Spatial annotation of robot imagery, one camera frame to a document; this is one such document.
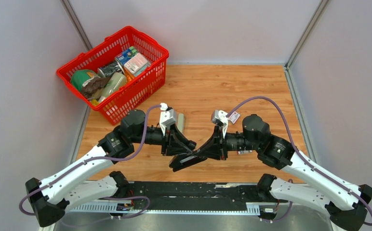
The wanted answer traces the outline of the black stapler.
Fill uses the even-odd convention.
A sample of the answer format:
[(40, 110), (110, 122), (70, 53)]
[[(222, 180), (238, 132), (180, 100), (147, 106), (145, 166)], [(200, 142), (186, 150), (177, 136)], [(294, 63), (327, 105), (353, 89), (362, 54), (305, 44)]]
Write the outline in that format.
[(169, 163), (169, 167), (172, 169), (173, 172), (180, 171), (187, 167), (193, 166), (200, 162), (207, 160), (204, 156), (197, 156), (192, 154), (180, 154), (176, 155), (172, 158)]

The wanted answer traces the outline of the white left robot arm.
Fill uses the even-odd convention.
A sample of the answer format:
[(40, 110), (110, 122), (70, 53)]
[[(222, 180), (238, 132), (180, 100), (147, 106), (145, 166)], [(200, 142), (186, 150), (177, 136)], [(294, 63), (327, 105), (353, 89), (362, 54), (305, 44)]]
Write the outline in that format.
[(190, 154), (196, 143), (178, 129), (173, 108), (158, 105), (159, 122), (148, 126), (149, 111), (131, 110), (112, 132), (105, 135), (89, 152), (63, 170), (44, 179), (31, 178), (25, 183), (28, 201), (40, 227), (58, 222), (71, 209), (105, 197), (124, 199), (129, 186), (124, 175), (114, 171), (87, 183), (87, 179), (118, 162), (136, 157), (145, 144), (161, 147), (163, 155)]

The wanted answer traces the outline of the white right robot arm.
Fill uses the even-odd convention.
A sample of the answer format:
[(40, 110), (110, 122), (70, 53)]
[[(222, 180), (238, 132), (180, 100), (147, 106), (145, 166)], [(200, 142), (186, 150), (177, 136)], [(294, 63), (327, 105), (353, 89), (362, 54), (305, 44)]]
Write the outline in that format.
[(201, 159), (225, 160), (229, 151), (253, 150), (265, 165), (290, 173), (308, 184), (294, 185), (271, 174), (257, 183), (262, 201), (272, 198), (298, 203), (319, 211), (346, 231), (358, 231), (365, 222), (372, 199), (372, 187), (346, 182), (297, 152), (289, 141), (271, 134), (269, 124), (256, 114), (243, 119), (242, 132), (225, 133), (219, 121), (213, 135), (193, 152)]

